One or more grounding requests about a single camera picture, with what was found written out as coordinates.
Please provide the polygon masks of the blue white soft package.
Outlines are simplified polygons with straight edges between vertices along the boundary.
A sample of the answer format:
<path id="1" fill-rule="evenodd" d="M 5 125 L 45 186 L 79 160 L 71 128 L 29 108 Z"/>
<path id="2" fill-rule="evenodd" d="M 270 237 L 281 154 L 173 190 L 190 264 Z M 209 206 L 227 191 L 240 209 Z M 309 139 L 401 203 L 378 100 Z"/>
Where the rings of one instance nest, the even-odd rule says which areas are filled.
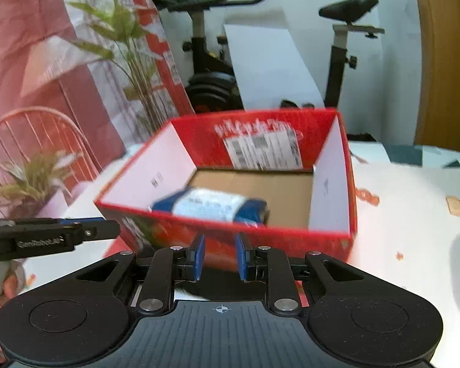
<path id="1" fill-rule="evenodd" d="M 263 199 L 200 187 L 187 187 L 162 198 L 154 202 L 150 210 L 177 217 L 251 226 L 265 224 L 269 214 Z"/>

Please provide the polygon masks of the red cardboard box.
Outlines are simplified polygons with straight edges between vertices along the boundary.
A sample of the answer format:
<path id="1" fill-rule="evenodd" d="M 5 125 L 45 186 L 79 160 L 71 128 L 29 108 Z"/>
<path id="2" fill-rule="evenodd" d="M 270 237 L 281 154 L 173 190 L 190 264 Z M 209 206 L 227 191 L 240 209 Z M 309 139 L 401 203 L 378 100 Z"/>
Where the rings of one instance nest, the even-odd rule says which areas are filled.
<path id="1" fill-rule="evenodd" d="M 186 188 L 258 198 L 262 224 L 196 219 L 154 204 Z M 333 109 L 229 111 L 169 121 L 95 200 L 133 250 L 206 237 L 205 263 L 237 267 L 235 238 L 291 257 L 313 250 L 346 261 L 357 231 L 355 184 L 341 114 Z"/>

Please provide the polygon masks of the pink printed backdrop cloth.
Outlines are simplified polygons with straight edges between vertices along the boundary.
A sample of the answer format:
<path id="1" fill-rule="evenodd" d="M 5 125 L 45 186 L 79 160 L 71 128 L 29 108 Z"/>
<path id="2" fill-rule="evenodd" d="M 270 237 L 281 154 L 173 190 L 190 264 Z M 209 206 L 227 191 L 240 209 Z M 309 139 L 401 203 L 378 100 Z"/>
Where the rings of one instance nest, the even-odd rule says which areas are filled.
<path id="1" fill-rule="evenodd" d="M 153 0 L 0 0 L 0 218 L 60 216 L 192 113 Z"/>

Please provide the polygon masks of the black exercise bike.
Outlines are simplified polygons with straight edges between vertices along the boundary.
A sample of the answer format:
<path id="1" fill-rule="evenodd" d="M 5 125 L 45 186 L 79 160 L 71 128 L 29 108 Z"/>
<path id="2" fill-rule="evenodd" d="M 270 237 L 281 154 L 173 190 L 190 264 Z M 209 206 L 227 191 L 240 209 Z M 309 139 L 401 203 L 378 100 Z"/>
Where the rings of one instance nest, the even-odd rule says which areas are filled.
<path id="1" fill-rule="evenodd" d="M 215 56 L 207 48 L 205 14 L 213 8 L 257 5 L 265 0 L 153 0 L 159 9 L 187 13 L 192 37 L 182 50 L 192 55 L 194 73 L 185 87 L 197 113 L 224 110 L 325 107 L 339 105 L 344 70 L 356 68 L 349 54 L 351 33 L 376 38 L 384 29 L 361 25 L 359 20 L 379 0 L 343 0 L 320 8 L 318 14 L 333 22 L 334 32 L 327 78 L 321 94 L 286 28 L 225 24 L 217 37 L 221 50 Z"/>

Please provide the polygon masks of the white foam sheet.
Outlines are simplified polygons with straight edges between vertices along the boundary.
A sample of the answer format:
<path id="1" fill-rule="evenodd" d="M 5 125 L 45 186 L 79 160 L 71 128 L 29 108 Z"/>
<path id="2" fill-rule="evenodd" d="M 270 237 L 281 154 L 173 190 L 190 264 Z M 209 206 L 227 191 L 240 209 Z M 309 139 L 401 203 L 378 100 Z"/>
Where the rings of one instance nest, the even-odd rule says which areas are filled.
<path id="1" fill-rule="evenodd" d="M 277 109 L 283 100 L 324 106 L 288 30 L 236 24 L 226 24 L 224 29 L 246 110 Z"/>

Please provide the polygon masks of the wooden door frame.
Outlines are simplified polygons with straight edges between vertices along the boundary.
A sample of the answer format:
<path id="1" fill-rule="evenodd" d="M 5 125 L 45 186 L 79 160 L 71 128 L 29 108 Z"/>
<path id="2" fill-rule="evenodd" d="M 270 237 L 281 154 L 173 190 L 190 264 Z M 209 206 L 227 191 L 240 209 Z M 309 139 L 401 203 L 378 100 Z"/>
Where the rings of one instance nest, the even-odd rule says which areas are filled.
<path id="1" fill-rule="evenodd" d="M 460 0 L 417 0 L 422 75 L 415 141 L 460 151 Z"/>

